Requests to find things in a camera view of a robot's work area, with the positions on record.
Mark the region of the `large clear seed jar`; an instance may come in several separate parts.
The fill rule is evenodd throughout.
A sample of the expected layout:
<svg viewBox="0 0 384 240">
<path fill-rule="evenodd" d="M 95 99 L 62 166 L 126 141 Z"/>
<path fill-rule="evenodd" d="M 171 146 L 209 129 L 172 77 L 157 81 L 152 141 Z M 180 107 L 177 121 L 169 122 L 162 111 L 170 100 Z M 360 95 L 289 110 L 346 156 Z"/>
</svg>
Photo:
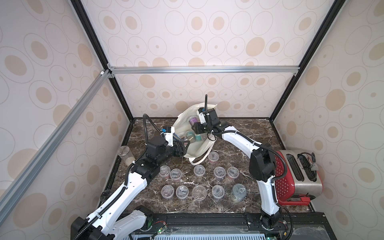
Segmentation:
<svg viewBox="0 0 384 240">
<path fill-rule="evenodd" d="M 241 202 L 247 195 L 247 189 L 242 184 L 235 184 L 232 188 L 230 198 L 234 203 Z"/>
</svg>

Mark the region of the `cream canvas starry night bag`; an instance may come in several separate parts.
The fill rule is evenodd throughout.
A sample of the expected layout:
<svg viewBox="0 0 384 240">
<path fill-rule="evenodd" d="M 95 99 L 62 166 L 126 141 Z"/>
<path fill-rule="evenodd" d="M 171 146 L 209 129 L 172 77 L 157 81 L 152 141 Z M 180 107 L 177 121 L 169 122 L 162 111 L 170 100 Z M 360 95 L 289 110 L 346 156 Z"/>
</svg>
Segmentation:
<svg viewBox="0 0 384 240">
<path fill-rule="evenodd" d="M 192 105 L 178 116 L 177 120 L 173 124 L 175 134 L 178 137 L 186 136 L 186 132 L 192 131 L 189 119 L 194 117 L 200 121 L 198 110 L 204 106 L 204 103 Z M 214 140 L 214 137 L 211 136 L 210 139 L 208 139 L 207 135 L 205 135 L 201 141 L 195 140 L 188 146 L 188 150 L 184 155 L 184 158 L 187 158 L 192 166 L 200 165 L 212 151 L 215 142 L 216 140 Z"/>
</svg>

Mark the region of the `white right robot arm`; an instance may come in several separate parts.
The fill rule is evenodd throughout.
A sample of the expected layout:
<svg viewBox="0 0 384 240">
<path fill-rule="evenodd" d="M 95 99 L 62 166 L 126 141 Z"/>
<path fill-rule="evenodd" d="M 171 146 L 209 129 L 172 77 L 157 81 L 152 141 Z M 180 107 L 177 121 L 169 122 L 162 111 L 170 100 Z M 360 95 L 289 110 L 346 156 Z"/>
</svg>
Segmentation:
<svg viewBox="0 0 384 240">
<path fill-rule="evenodd" d="M 198 115 L 200 121 L 192 126 L 196 134 L 207 133 L 227 141 L 250 159 L 249 172 L 257 181 L 261 196 L 261 222 L 265 229 L 273 229 L 281 217 L 275 181 L 287 175 L 287 164 L 270 145 L 252 140 L 226 121 L 220 120 L 216 110 L 208 107 L 208 96 L 205 96 L 204 106 L 198 109 Z"/>
</svg>

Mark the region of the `orange seed jar clear lid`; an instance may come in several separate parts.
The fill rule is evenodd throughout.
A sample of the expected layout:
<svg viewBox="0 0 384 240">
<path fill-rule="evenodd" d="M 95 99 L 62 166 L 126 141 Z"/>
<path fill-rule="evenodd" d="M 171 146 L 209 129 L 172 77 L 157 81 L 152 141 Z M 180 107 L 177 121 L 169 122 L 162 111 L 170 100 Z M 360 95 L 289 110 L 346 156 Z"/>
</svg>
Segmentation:
<svg viewBox="0 0 384 240">
<path fill-rule="evenodd" d="M 202 165 L 196 165 L 194 167 L 194 175 L 197 177 L 197 178 L 202 178 L 206 173 L 206 168 Z"/>
</svg>

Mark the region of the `purple lid seed jar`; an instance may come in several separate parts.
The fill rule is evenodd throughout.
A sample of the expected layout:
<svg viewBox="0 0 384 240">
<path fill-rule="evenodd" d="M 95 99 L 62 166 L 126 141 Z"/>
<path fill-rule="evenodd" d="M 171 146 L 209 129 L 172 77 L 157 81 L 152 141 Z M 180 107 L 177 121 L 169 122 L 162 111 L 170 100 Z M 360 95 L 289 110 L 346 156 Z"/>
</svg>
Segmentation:
<svg viewBox="0 0 384 240">
<path fill-rule="evenodd" d="M 198 116 L 191 116 L 188 118 L 188 123 L 193 126 L 194 124 L 196 123 L 199 123 L 200 122 L 200 119 Z"/>
</svg>

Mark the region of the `clear seed jar row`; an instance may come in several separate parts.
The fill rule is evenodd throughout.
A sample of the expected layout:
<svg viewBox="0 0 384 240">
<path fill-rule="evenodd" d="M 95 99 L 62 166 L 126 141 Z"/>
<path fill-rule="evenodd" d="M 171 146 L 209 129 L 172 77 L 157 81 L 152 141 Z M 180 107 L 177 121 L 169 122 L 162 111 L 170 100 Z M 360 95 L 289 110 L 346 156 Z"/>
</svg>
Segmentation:
<svg viewBox="0 0 384 240">
<path fill-rule="evenodd" d="M 210 164 L 216 164 L 219 161 L 219 154 L 215 151 L 208 154 L 208 161 Z"/>
</svg>

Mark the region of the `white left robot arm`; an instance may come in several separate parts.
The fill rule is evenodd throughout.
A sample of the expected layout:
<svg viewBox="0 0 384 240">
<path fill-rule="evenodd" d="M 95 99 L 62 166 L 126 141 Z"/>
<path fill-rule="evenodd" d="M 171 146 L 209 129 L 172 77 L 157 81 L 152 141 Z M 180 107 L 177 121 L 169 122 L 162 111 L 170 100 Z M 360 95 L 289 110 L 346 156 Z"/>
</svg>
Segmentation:
<svg viewBox="0 0 384 240">
<path fill-rule="evenodd" d="M 88 217 L 78 217 L 72 223 L 71 239 L 123 240 L 136 230 L 151 228 L 152 212 L 145 207 L 139 207 L 124 218 L 120 216 L 160 173 L 161 166 L 173 157 L 185 156 L 190 144 L 189 141 L 181 141 L 175 137 L 175 126 L 163 127 L 157 131 L 159 135 L 152 139 L 145 135 L 146 148 L 131 163 L 120 187 Z"/>
</svg>

